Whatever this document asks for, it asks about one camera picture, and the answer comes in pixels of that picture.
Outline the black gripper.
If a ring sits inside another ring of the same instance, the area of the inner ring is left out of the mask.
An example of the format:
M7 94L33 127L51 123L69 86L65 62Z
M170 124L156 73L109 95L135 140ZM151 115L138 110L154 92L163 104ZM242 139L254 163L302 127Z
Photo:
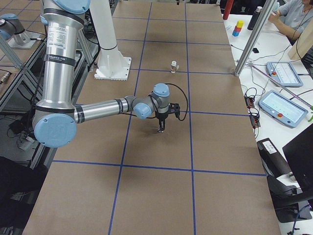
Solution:
M156 113L156 118L159 122L159 129L165 130L165 121L168 118L168 113Z

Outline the silver UR robot arm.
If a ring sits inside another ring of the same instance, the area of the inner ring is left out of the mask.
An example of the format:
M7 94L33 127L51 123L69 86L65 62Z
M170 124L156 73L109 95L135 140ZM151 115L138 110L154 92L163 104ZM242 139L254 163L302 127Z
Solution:
M163 131L170 109L170 91L163 83L156 84L146 98L131 95L87 105L71 102L77 40L87 11L91 13L100 45L96 78L128 78L131 58L118 50L109 2L44 0L42 4L48 32L43 96L36 104L33 118L37 141L50 148L62 147L73 140L78 123L127 112L134 112L139 119L155 113Z

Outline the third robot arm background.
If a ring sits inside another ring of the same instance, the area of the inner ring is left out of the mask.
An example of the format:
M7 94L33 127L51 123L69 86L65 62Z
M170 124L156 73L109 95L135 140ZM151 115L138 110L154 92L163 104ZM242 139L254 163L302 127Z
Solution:
M9 40L13 35L25 32L25 28L19 18L13 13L6 13L0 16L0 36Z

